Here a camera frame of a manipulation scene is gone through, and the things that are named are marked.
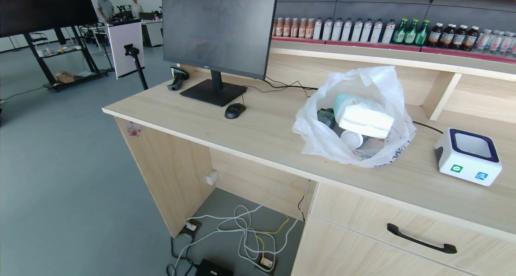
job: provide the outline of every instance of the drawer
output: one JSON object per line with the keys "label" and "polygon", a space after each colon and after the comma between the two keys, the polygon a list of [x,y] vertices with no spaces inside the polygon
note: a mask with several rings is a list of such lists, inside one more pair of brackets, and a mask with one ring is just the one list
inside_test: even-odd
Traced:
{"label": "drawer", "polygon": [[[474,232],[417,213],[319,184],[313,215],[322,217],[372,238],[440,263],[480,276],[516,275],[516,243]],[[387,223],[419,241],[443,247],[454,245],[456,254],[446,254],[401,238],[387,231]]]}
{"label": "drawer", "polygon": [[466,276],[323,220],[307,221],[292,276]]}

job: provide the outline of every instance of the monitor screen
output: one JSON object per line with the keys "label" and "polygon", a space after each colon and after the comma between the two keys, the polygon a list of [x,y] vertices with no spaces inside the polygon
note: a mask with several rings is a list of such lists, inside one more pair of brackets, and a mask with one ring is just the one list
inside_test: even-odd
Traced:
{"label": "monitor screen", "polygon": [[98,22],[92,0],[2,0],[0,37]]}
{"label": "monitor screen", "polygon": [[163,0],[164,60],[265,79],[276,0]]}

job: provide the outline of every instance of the blue logo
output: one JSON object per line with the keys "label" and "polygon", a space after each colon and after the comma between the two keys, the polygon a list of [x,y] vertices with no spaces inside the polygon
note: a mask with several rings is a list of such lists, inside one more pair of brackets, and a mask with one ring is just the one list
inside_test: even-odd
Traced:
{"label": "blue logo", "polygon": [[480,179],[480,180],[485,180],[487,178],[487,175],[488,175],[487,173],[479,172],[479,173],[477,173],[475,178]]}

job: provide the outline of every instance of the drawer handle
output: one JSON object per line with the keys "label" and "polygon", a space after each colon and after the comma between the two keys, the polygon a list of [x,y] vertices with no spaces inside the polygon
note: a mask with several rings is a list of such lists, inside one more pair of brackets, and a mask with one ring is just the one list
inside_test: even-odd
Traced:
{"label": "drawer handle", "polygon": [[396,226],[394,224],[391,224],[391,223],[387,224],[387,230],[389,232],[392,232],[394,235],[396,235],[398,237],[402,237],[402,238],[407,239],[409,241],[413,241],[414,243],[418,243],[418,244],[423,245],[425,247],[428,247],[428,248],[431,248],[431,249],[434,249],[434,250],[437,250],[437,251],[440,251],[440,252],[443,252],[443,253],[446,253],[446,254],[456,254],[457,253],[457,248],[455,248],[454,245],[444,244],[444,247],[439,248],[439,247],[436,247],[434,245],[430,245],[430,244],[424,243],[422,241],[418,241],[418,240],[413,239],[413,238],[411,238],[411,237],[409,237],[407,235],[402,234],[402,232],[399,231],[398,226]]}

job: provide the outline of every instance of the green bottle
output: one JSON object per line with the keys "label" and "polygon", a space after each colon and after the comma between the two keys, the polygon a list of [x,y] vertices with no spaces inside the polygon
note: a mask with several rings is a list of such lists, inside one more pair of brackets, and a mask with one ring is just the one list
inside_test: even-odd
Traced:
{"label": "green bottle", "polygon": [[422,21],[422,26],[419,30],[419,32],[416,34],[416,39],[415,39],[415,44],[416,45],[423,45],[424,42],[426,41],[426,27],[428,26],[428,23],[430,21],[428,20],[424,20]]}
{"label": "green bottle", "polygon": [[412,20],[412,24],[411,24],[409,30],[407,31],[407,33],[405,34],[405,44],[414,43],[414,39],[416,38],[416,33],[417,33],[416,27],[418,26],[418,22],[419,22],[418,19]]}
{"label": "green bottle", "polygon": [[407,21],[407,19],[403,18],[402,23],[398,27],[398,30],[394,32],[394,37],[392,39],[394,43],[403,43],[403,38],[405,38],[405,26],[407,25]]}

